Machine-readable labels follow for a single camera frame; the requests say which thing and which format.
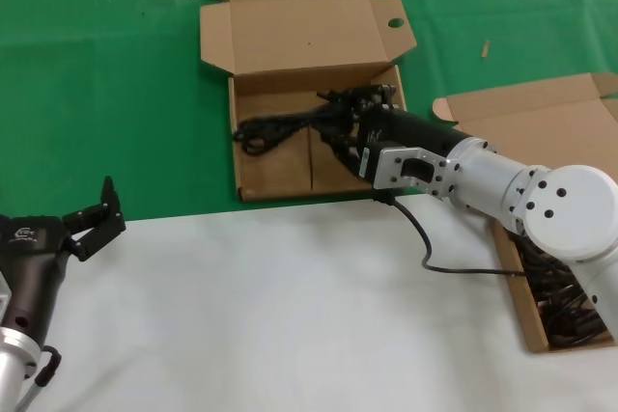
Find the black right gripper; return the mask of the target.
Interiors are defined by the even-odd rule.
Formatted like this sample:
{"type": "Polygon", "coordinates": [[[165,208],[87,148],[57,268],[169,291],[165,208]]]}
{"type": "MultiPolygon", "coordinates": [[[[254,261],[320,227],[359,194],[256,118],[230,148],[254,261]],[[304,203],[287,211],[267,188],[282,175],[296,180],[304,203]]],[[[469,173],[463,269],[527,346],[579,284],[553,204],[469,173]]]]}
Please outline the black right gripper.
{"type": "Polygon", "coordinates": [[[395,86],[387,84],[345,90],[351,107],[367,112],[360,117],[357,139],[335,135],[327,138],[327,144],[352,175],[373,174],[379,153],[385,148],[421,148],[446,157],[464,139],[464,133],[457,129],[430,123],[402,109],[392,109],[396,92],[395,86]]]}

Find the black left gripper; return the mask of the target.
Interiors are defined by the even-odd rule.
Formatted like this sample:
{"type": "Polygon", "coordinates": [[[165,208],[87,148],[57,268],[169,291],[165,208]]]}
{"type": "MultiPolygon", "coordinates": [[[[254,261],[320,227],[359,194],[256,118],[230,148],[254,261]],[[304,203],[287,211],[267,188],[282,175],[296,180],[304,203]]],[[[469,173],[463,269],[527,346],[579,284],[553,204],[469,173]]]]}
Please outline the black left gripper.
{"type": "Polygon", "coordinates": [[[63,217],[1,218],[1,274],[11,291],[1,325],[29,338],[47,336],[70,253],[87,261],[126,230],[107,176],[97,205],[63,217]]]}

